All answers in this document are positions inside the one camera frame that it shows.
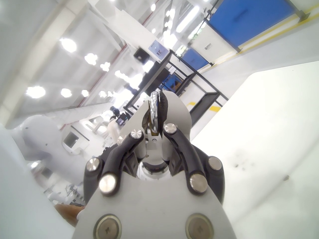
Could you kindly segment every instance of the black metal frame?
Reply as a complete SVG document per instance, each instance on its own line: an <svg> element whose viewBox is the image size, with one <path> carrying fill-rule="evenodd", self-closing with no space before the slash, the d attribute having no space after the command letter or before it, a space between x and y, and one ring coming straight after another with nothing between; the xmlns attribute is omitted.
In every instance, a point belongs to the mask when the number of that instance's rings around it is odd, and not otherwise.
<svg viewBox="0 0 319 239"><path fill-rule="evenodd" d="M171 62L171 57L174 56L176 57L180 62L182 62L186 67L188 67L193 73L191 73L190 75L186 75L180 68L178 68L176 65L174 65ZM214 101L212 101L211 105L216 103L217 105L219 105L220 107L222 107L223 105L220 104L220 102L217 101L217 99L221 96L222 98L224 98L226 101L228 101L228 98L221 92L219 91L212 83L210 83L203 75L201 75L195 68L193 68L191 65L189 65L185 60L183 60L181 57L179 57L174 51L170 50L170 52L168 53L168 55L164 58L164 60L160 63L160 66L162 67L164 65L163 68L165 68L165 66L167 64L170 64L171 66L173 66L174 68L176 68L176 70L178 70L183 76L185 76L184 81L181 83L181 85L178 87L178 89L176 90L175 94L177 94L178 96L180 96L182 94L182 92L185 90L185 88L190 84L193 83L194 85L196 85L196 87L198 87L202 92L204 92L204 96L199 100L198 103L200 103L202 101L202 99L210 93L216 93L216 98L214 99ZM200 77L206 84L208 84L213 90L214 92L207 92L206 90L204 90L200 85L198 85L193 79L194 77ZM156 76L152 77L152 81L151 83L156 79ZM129 100L129 102L127 103L127 105L125 105L123 108L130 113L131 115L133 115L132 111L129 110L129 108L134 108L135 110L137 110L137 108L134 106L135 102L138 100L139 96L141 95L142 92L144 92L147 88L148 88L149 84L145 84L144 87L140 88L138 90L138 92L136 94L134 94L134 96Z"/></svg>

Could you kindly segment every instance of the blue panel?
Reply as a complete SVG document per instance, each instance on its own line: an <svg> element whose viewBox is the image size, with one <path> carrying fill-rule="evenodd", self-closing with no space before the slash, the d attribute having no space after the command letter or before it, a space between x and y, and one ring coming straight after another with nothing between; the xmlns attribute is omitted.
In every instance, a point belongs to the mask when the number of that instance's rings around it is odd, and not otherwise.
<svg viewBox="0 0 319 239"><path fill-rule="evenodd" d="M224 0L209 23L239 46L292 14L285 0Z"/></svg>
<svg viewBox="0 0 319 239"><path fill-rule="evenodd" d="M182 81L176 75L168 75L168 77L163 81L163 86L166 89L170 89L175 92L176 89L180 86Z"/></svg>
<svg viewBox="0 0 319 239"><path fill-rule="evenodd" d="M196 70L208 64L208 61L193 48L188 49L182 59Z"/></svg>

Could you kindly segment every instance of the yellow floor line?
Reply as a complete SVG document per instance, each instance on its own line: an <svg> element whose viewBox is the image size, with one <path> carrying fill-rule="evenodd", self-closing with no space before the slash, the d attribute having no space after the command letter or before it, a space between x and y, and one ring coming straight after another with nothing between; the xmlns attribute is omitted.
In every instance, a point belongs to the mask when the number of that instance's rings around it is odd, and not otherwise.
<svg viewBox="0 0 319 239"><path fill-rule="evenodd" d="M215 106L211 106L211 107L209 108L209 110L215 111L215 112L219 112L220 109L221 109L221 107L215 107Z"/></svg>
<svg viewBox="0 0 319 239"><path fill-rule="evenodd" d="M186 106L195 106L195 102L189 102ZM210 111L218 112L221 109L221 107L211 106L209 108Z"/></svg>

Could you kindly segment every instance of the ceiling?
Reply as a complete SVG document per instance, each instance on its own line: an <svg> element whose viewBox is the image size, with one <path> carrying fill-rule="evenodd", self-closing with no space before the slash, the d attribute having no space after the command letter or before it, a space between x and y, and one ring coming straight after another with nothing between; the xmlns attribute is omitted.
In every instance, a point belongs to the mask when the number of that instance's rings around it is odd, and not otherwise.
<svg viewBox="0 0 319 239"><path fill-rule="evenodd" d="M62 1L0 0L2 89L12 86L12 79L15 72L18 72L19 62L27 52L30 41L37 39L38 30L43 28L48 15L54 12ZM156 4L154 12L151 11L153 3ZM129 13L149 31L155 29L155 35L159 39L167 30L164 24L170 19L166 16L168 10L175 9L175 16L171 18L171 33L175 33L177 25L193 7L188 0L115 0L114 4L118 9ZM203 17L203 14L198 14L180 34L176 33L180 41L175 44L175 50L182 43L187 43L185 38ZM23 94L15 108L14 118L113 101L114 98L111 97L101 98L99 92L120 92L123 89L125 82L115 76L115 71L120 70L129 77L144 72L142 65L134 59L134 52L130 50L130 46L105 25L88 4L67 28L62 38L72 39L77 45L76 51L70 53L60 42L56 43L49 57L28 83L28 86L43 87L46 94L38 99ZM97 55L96 65L89 65L85 61L84 57L88 53ZM100 67L100 64L105 62L111 63L108 72ZM63 88L70 89L72 96L64 98L60 94ZM82 90L88 90L89 97L84 98Z"/></svg>

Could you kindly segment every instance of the white table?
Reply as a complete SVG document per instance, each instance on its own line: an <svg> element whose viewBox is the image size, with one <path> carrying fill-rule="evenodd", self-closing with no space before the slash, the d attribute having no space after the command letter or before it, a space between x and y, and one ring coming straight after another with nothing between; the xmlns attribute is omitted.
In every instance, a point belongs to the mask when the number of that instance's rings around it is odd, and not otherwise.
<svg viewBox="0 0 319 239"><path fill-rule="evenodd" d="M238 238L319 238L319 61L254 73L193 140Z"/></svg>

